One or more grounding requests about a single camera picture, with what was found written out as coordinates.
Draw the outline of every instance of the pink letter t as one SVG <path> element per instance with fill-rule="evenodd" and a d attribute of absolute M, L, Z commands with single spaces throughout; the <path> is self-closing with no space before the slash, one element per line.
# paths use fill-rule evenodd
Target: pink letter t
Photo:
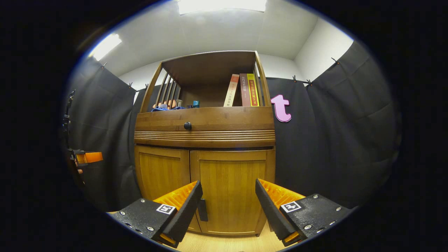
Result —
<path fill-rule="evenodd" d="M 280 122 L 289 122 L 291 120 L 291 114 L 287 114 L 284 109 L 286 105 L 289 105 L 289 101 L 283 99 L 283 95 L 277 95 L 272 98 L 271 103 L 274 104 L 276 117 Z"/>

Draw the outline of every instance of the wooden shelf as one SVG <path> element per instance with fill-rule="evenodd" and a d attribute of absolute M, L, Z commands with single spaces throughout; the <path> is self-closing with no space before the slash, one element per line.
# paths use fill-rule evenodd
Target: wooden shelf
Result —
<path fill-rule="evenodd" d="M 195 100 L 199 101 L 202 108 L 222 107 L 232 74 L 247 73 L 257 76 L 255 81 L 260 106 L 271 106 L 266 77 L 258 53 L 256 51 L 221 51 L 192 54 L 161 62 L 146 90 L 140 113 L 147 112 L 150 105 L 149 97 L 162 69 L 166 70 L 167 74 L 155 99 L 157 104 L 168 104 L 170 100 L 179 98 L 183 101 L 184 107 L 192 105 Z M 179 94 L 179 97 L 174 98 L 174 93 Z M 237 88 L 233 106 L 241 105 L 241 91 Z"/>

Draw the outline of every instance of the white wall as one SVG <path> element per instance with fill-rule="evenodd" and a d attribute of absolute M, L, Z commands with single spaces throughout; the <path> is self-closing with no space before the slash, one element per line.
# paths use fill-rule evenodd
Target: white wall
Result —
<path fill-rule="evenodd" d="M 264 54 L 260 54 L 260 60 L 263 65 L 266 77 L 293 79 L 293 76 L 295 75 L 297 80 L 305 80 L 300 74 L 296 63 L 294 63 L 294 61 L 292 60 Z M 154 76 L 154 72 L 159 66 L 159 63 L 160 62 L 154 62 L 144 65 L 125 73 L 119 78 L 127 84 L 132 82 L 132 88 L 138 91 L 145 88 L 145 84 L 151 82 L 152 77 Z M 159 78 L 157 79 L 157 82 L 155 83 L 156 86 L 162 84 L 165 74 L 166 71 L 162 70 Z"/>
<path fill-rule="evenodd" d="M 297 65 L 292 60 L 260 54 L 260 61 L 266 77 L 293 79 L 295 75 L 296 79 L 304 80 Z"/>
<path fill-rule="evenodd" d="M 304 79 L 313 81 L 338 60 L 352 45 L 353 39 L 325 20 L 318 18 L 314 30 L 294 62 Z"/>

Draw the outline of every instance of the cabinet door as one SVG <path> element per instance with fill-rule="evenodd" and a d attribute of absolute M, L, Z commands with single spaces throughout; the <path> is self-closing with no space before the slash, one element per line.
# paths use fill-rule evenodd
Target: cabinet door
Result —
<path fill-rule="evenodd" d="M 255 180 L 274 182 L 275 151 L 190 151 L 191 179 L 199 179 L 208 221 L 203 233 L 258 235 L 266 216 L 255 194 Z"/>
<path fill-rule="evenodd" d="M 187 150 L 135 146 L 135 171 L 143 198 L 155 200 L 190 183 Z M 196 216 L 189 230 L 200 231 Z"/>

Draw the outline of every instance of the wooden floor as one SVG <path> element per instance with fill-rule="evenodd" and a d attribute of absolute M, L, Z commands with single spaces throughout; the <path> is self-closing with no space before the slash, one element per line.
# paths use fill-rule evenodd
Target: wooden floor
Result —
<path fill-rule="evenodd" d="M 187 232 L 176 250 L 181 252 L 275 252 L 284 248 L 285 246 L 277 239 L 275 233 L 270 232 L 266 222 L 259 237 L 218 238 Z"/>

